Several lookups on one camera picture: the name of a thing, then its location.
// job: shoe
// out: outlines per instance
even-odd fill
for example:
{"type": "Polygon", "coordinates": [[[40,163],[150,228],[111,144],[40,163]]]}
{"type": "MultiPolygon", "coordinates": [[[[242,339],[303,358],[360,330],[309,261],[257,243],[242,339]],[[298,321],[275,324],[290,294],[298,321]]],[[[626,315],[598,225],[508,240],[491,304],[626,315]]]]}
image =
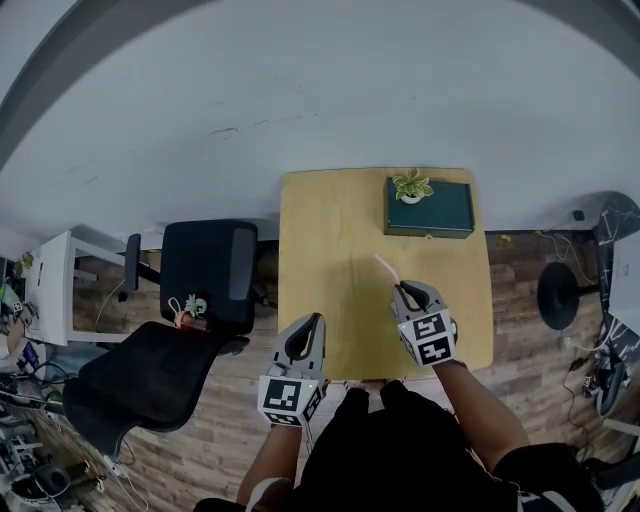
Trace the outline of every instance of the shoe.
{"type": "Polygon", "coordinates": [[[343,385],[345,391],[349,391],[350,389],[364,390],[364,382],[362,382],[361,380],[345,380],[343,385]]]}
{"type": "Polygon", "coordinates": [[[394,380],[397,380],[401,384],[404,384],[404,381],[407,379],[405,379],[404,377],[397,377],[395,379],[384,379],[384,385],[386,386],[387,384],[389,384],[390,382],[393,382],[394,380]]]}

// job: green box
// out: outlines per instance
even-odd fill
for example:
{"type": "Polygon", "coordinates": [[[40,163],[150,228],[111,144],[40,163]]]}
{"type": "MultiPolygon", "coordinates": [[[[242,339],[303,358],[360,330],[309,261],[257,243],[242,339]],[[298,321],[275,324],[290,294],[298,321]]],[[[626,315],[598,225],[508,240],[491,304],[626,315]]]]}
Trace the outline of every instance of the green box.
{"type": "Polygon", "coordinates": [[[396,199],[391,178],[384,185],[384,234],[467,238],[475,229],[471,187],[466,183],[429,181],[433,195],[416,204],[396,199]]]}

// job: electronics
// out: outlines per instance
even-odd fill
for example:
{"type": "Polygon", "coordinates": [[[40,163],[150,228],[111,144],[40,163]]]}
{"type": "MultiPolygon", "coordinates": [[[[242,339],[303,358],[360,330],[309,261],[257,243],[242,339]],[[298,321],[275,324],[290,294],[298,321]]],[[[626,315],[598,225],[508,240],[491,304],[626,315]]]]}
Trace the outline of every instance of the electronics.
{"type": "Polygon", "coordinates": [[[609,313],[640,335],[640,232],[613,245],[609,313]]]}
{"type": "Polygon", "coordinates": [[[25,345],[24,350],[22,351],[22,356],[27,361],[27,363],[31,365],[32,368],[37,368],[39,366],[38,354],[36,353],[35,349],[31,345],[30,341],[28,341],[27,344],[25,345]]]}

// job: white wall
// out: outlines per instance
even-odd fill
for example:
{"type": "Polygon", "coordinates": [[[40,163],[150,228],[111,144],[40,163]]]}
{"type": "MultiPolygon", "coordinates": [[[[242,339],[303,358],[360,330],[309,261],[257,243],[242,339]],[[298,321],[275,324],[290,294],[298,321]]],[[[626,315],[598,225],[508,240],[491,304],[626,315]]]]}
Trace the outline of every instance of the white wall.
{"type": "Polygon", "coordinates": [[[0,213],[39,240],[273,226],[286,172],[432,165],[474,172],[487,229],[539,229],[603,190],[640,201],[638,133],[638,79],[514,1],[213,2],[69,89],[0,173],[0,213]]]}

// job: black stand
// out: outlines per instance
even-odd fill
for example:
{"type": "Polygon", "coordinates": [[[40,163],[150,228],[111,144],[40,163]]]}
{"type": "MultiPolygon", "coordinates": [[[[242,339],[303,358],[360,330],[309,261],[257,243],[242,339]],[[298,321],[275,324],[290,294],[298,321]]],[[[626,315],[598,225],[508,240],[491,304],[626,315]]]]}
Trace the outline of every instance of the black stand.
{"type": "Polygon", "coordinates": [[[551,263],[538,281],[538,309],[544,322],[556,331],[571,325],[578,313],[580,297],[597,293],[599,286],[578,286],[578,280],[564,263],[551,263]]]}

